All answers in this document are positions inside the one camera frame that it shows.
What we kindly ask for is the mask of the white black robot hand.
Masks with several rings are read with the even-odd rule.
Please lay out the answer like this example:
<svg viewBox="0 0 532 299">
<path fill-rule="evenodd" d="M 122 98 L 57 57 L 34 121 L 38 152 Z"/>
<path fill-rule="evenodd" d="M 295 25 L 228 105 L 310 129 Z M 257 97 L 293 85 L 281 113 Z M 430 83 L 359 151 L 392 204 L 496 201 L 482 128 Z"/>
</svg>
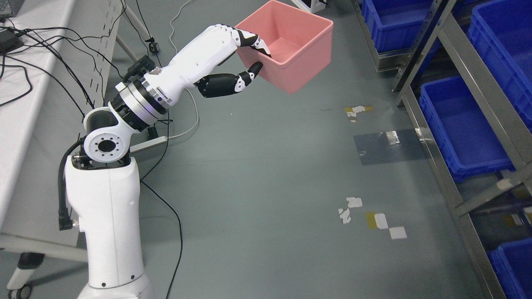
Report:
<svg viewBox="0 0 532 299">
<path fill-rule="evenodd" d="M 197 87 L 206 98 L 240 93 L 258 76 L 264 66 L 255 62 L 249 70 L 239 74 L 211 74 L 230 58 L 238 47 L 249 46 L 267 57 L 271 51 L 258 34 L 228 25 L 216 24 L 206 28 L 157 74 L 146 74 L 145 80 L 158 88 L 173 106 L 185 88 Z"/>
</svg>

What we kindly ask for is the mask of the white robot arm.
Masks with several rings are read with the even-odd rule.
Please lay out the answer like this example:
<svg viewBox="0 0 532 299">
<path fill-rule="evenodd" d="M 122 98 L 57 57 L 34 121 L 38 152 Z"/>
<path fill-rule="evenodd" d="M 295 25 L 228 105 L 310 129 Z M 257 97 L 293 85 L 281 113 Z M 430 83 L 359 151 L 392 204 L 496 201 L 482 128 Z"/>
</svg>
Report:
<svg viewBox="0 0 532 299">
<path fill-rule="evenodd" d="M 145 79 L 158 67 L 148 56 L 128 68 L 107 106 L 83 120 L 86 136 L 78 154 L 68 150 L 59 180 L 85 233 L 88 282 L 80 299 L 153 299 L 145 273 L 139 225 L 140 178 L 130 156 L 131 136 L 154 124 L 166 112 Z"/>
</svg>

